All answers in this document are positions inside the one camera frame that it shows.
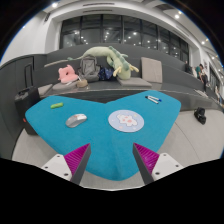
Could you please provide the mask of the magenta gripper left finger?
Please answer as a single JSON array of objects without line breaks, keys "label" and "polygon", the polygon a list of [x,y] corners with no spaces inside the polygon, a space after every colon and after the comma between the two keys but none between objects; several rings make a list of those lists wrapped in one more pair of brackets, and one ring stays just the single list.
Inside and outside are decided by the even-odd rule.
[{"label": "magenta gripper left finger", "polygon": [[72,173],[71,182],[79,185],[91,155],[91,145],[83,145],[64,156]]}]

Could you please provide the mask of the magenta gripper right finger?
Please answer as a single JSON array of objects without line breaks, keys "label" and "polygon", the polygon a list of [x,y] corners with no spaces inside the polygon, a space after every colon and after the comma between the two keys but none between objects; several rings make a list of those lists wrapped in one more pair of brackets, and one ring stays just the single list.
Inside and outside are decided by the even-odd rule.
[{"label": "magenta gripper right finger", "polygon": [[133,144],[133,155],[145,185],[153,182],[152,171],[159,154],[137,143]]}]

